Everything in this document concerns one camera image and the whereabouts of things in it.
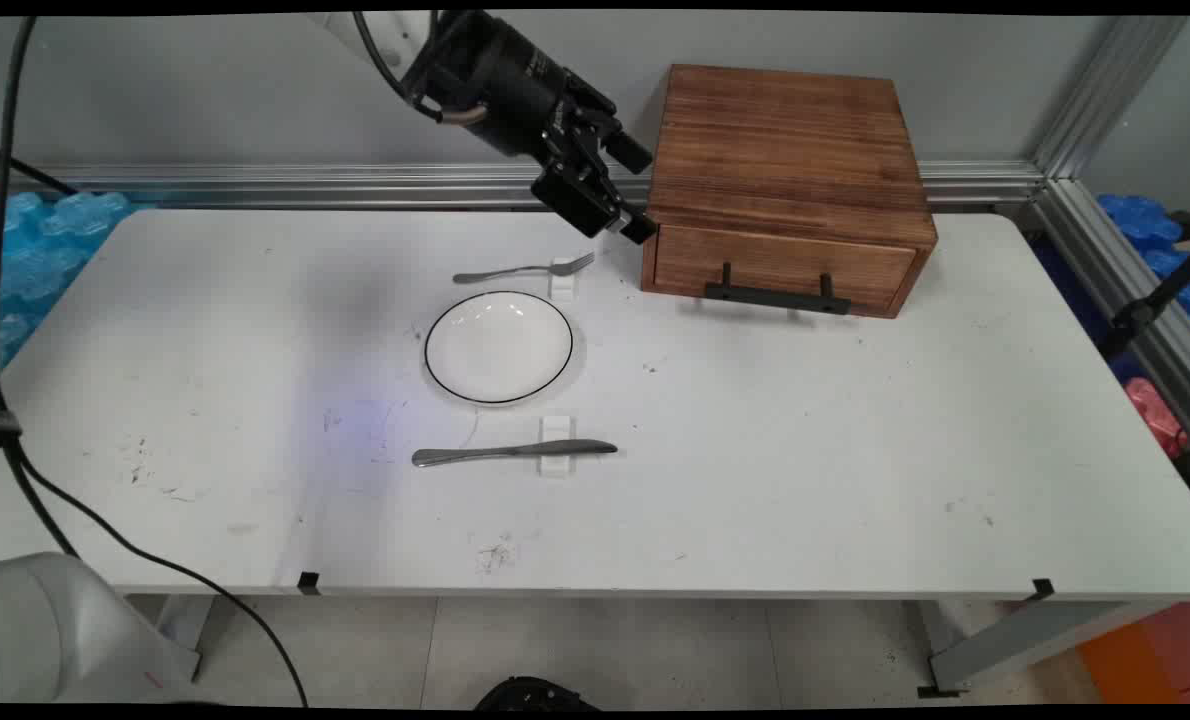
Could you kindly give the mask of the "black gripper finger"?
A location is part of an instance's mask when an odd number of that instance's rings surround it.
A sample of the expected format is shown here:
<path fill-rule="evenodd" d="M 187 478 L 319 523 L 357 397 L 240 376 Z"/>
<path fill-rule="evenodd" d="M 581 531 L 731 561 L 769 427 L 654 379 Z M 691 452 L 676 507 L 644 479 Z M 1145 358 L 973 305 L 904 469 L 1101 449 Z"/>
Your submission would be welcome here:
<path fill-rule="evenodd" d="M 653 164 L 653 154 L 624 131 L 609 98 L 591 84 L 568 84 L 568 95 L 574 101 L 571 126 L 594 137 L 610 158 L 633 174 L 645 173 Z"/>
<path fill-rule="evenodd" d="M 585 237 L 609 231 L 644 243 L 656 234 L 654 219 L 624 198 L 599 152 L 536 152 L 532 159 L 541 167 L 532 182 L 536 199 Z"/>

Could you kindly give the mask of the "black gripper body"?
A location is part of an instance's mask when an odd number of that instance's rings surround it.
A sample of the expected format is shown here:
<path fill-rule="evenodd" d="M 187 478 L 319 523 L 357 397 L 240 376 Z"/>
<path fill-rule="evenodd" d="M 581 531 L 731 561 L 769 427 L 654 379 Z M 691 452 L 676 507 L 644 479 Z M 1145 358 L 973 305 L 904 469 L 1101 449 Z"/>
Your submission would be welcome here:
<path fill-rule="evenodd" d="M 422 50 L 422 95 L 444 114 L 484 109 L 468 132 L 508 158 L 551 163 L 578 131 L 599 134 L 585 84 L 502 18 L 444 12 Z"/>

